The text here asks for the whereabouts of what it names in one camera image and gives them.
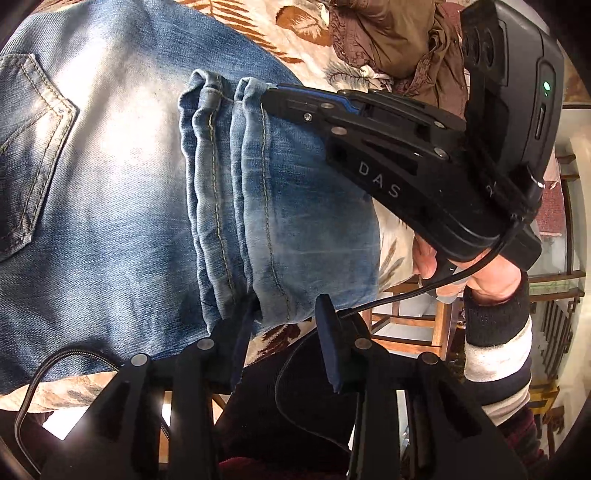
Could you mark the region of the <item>striped right sleeve forearm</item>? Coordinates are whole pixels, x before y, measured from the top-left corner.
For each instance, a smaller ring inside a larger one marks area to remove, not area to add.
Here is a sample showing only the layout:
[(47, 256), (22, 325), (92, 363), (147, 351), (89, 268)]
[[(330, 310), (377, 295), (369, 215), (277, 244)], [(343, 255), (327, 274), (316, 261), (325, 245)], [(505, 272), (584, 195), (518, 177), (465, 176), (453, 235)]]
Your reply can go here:
[(530, 400), (533, 327), (528, 276), (523, 274), (512, 296), (484, 305), (470, 288), (466, 312), (464, 387), (499, 426)]

